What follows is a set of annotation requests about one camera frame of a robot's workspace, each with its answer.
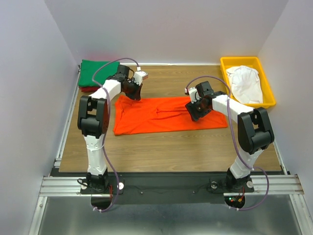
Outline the orange t shirt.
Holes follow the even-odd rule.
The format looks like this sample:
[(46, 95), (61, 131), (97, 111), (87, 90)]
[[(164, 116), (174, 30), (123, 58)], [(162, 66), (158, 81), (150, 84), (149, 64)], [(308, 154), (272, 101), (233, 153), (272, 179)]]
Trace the orange t shirt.
[(194, 122), (185, 108), (188, 97), (143, 98), (131, 100), (121, 95), (115, 103), (113, 132), (134, 135), (159, 132), (227, 128), (226, 117), (216, 111)]

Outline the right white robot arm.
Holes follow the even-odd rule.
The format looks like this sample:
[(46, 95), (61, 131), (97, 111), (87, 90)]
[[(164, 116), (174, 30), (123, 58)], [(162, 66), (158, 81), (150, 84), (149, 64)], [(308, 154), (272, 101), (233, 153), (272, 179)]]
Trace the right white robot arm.
[(192, 121), (198, 121), (212, 111), (224, 114), (228, 122), (237, 124), (232, 140), (237, 157), (227, 170), (225, 186), (230, 191), (243, 187), (254, 170), (258, 157), (274, 141), (274, 133), (265, 108), (252, 108), (239, 103), (224, 92), (215, 92), (208, 81), (186, 87), (190, 101), (185, 105)]

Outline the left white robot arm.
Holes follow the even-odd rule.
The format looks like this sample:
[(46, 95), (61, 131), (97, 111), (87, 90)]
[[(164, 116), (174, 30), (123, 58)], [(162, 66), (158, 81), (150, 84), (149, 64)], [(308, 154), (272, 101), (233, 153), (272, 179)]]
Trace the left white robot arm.
[(104, 141), (111, 116), (111, 101), (120, 93), (131, 100), (140, 100), (143, 80), (148, 77), (140, 67), (132, 77), (129, 77), (130, 71), (129, 67), (118, 65), (117, 72), (110, 75), (97, 91), (79, 100), (77, 126), (86, 142), (88, 155), (86, 178), (78, 180), (82, 190), (104, 193), (109, 188)]

